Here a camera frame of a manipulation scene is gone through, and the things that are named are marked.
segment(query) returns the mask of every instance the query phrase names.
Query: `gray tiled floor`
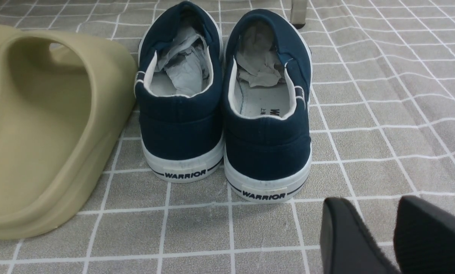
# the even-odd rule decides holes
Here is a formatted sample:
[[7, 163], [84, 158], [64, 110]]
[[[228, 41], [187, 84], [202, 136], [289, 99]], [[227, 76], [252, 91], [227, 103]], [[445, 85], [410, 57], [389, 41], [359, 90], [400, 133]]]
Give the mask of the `gray tiled floor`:
[[[114, 40], [140, 37], [178, 0], [0, 0], [0, 24]], [[290, 0], [194, 0], [224, 39], [248, 10], [290, 15]], [[0, 274], [321, 273], [321, 205], [347, 197], [382, 250], [398, 198], [455, 214], [455, 0], [311, 0], [300, 30], [313, 52], [314, 160], [293, 201], [253, 205], [223, 169], [158, 180], [142, 155], [137, 108], [91, 199], [55, 231], [0, 241]]]

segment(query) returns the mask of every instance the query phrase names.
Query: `shoe opening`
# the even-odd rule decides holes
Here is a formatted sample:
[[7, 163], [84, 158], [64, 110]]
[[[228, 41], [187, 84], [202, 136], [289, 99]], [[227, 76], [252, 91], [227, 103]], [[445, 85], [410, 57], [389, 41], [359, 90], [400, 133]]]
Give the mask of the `shoe opening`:
[[168, 47], [156, 52], [148, 67], [144, 87], [158, 97], [193, 97], [212, 85], [213, 75], [203, 23], [186, 7], [177, 36]]
[[287, 118], [295, 111], [295, 89], [266, 22], [254, 21], [239, 38], [229, 85], [229, 101], [245, 118]]

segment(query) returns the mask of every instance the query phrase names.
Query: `canvas sneaker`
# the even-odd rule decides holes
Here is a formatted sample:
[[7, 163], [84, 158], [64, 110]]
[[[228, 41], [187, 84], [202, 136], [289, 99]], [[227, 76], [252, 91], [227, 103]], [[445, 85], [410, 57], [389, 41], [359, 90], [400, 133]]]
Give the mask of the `canvas sneaker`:
[[248, 201], [286, 201], [312, 161], [311, 52], [286, 19], [258, 9], [234, 26], [224, 53], [227, 180]]
[[141, 140], [161, 179], [193, 182], [222, 161], [222, 50], [216, 22], [191, 2], [166, 10], [140, 42], [135, 95]]

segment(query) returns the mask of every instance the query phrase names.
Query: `black stripe on sole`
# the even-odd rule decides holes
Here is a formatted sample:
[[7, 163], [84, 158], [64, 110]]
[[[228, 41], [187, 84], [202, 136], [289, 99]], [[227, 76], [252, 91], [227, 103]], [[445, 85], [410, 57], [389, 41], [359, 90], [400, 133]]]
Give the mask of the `black stripe on sole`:
[[[236, 191], [238, 191], [239, 193], [241, 193], [241, 190], [238, 189], [237, 187], [233, 186], [229, 180], [228, 180], [227, 182], [229, 183], [229, 185], [230, 185], [233, 189], [235, 189]], [[304, 186], [304, 184], [305, 184], [305, 182], [304, 182], [303, 184], [301, 184], [299, 187], [297, 187], [295, 190], [288, 192], [287, 195], [293, 194], [294, 192], [296, 192], [297, 190], [299, 190], [302, 186]]]
[[[221, 158], [221, 159], [219, 160], [219, 162], [217, 162], [215, 165], [213, 165], [212, 167], [208, 168], [207, 171], [213, 170], [213, 169], [214, 169], [215, 167], [217, 167], [222, 161], [223, 161], [223, 158]], [[153, 170], [153, 168], [151, 168], [151, 167], [150, 167], [150, 169], [151, 169], [151, 171], [155, 172], [155, 173], [158, 174], [158, 175], [165, 176], [164, 173], [160, 173], [160, 172], [158, 172], [158, 171], [155, 171], [155, 170]]]

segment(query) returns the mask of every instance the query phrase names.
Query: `metal leg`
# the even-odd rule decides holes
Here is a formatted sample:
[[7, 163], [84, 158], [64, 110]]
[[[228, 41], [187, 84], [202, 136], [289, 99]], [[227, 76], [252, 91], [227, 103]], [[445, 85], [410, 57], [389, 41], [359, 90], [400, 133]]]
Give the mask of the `metal leg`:
[[301, 29], [303, 26], [305, 26], [305, 17], [307, 15], [307, 1], [309, 0], [292, 0], [290, 23], [292, 23], [296, 29]]

